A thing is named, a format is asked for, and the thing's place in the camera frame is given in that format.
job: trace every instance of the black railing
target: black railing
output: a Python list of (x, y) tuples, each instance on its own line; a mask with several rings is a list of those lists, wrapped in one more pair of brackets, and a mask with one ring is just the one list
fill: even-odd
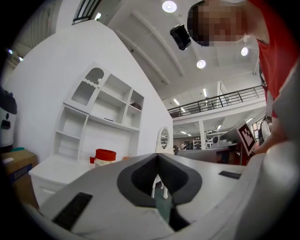
[(82, 0), (75, 13), (73, 24), (90, 20), (100, 2), (101, 0)]
[(256, 86), (171, 108), (168, 112), (172, 118), (177, 118), (264, 97), (262, 86)]

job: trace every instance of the red shirt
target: red shirt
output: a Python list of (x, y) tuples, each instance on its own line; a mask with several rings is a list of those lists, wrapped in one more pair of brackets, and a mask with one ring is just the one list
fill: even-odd
[[(261, 78), (262, 81), (265, 80), (262, 85), (265, 89), (266, 98), (269, 91), (275, 100), (299, 56), (299, 46), (285, 22), (274, 9), (263, 0), (249, 1), (261, 10), (268, 29), (269, 45), (259, 40), (257, 42), (263, 73)], [(277, 117), (274, 111), (272, 111), (272, 117)]]

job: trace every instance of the white pillar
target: white pillar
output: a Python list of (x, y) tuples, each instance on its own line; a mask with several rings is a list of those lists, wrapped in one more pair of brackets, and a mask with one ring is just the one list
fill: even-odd
[(204, 133), (204, 124), (202, 120), (199, 121), (199, 130), (200, 130), (200, 138), (201, 138), (201, 149), (205, 150), (206, 149), (205, 133)]

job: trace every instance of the cardboard box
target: cardboard box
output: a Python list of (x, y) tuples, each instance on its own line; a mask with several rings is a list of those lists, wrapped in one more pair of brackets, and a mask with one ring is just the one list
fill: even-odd
[(37, 156), (27, 150), (1, 154), (2, 160), (13, 158), (4, 164), (10, 183), (13, 185), (19, 200), (29, 203), (38, 209), (31, 177), (28, 172), (38, 164)]

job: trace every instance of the white ceiling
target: white ceiling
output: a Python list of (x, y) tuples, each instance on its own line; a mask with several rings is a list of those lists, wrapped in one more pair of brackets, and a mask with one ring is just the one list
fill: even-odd
[[(258, 116), (261, 112), (265, 112), (265, 107), (257, 108), (251, 111), (247, 112), (240, 112), (233, 115), (228, 115), (225, 117), (215, 118), (215, 119), (209, 119), (203, 121), (204, 124), (204, 130), (215, 130), (218, 128), (219, 125), (222, 125), (219, 131), (225, 130), (225, 129), (231, 129), (234, 126), (240, 124), (242, 121), (247, 121), (250, 118), (255, 118)], [(186, 124), (179, 124), (173, 126), (173, 136), (174, 137), (185, 137), (187, 135), (181, 133), (181, 131), (186, 132), (187, 134), (191, 135), (199, 135), (200, 129), (199, 129), (199, 123), (198, 122), (191, 122)]]
[[(170, 29), (178, 24), (186, 26), (188, 10), (197, 1), (174, 0), (177, 4), (174, 13), (166, 13), (161, 0), (122, 0), (120, 4), (115, 1), (116, 10), (108, 24), (132, 52), (167, 108), (174, 96), (185, 103), (202, 100), (203, 88), (210, 91), (210, 96), (215, 96), (217, 81), (249, 73), (257, 61), (257, 43), (252, 38), (246, 43), (249, 47), (246, 57), (240, 54), (244, 46), (242, 41), (218, 47), (201, 47), (192, 41), (181, 51)], [(106, 17), (106, 12), (112, 14), (111, 8), (97, 11)], [(204, 69), (196, 67), (201, 59), (206, 61)]]

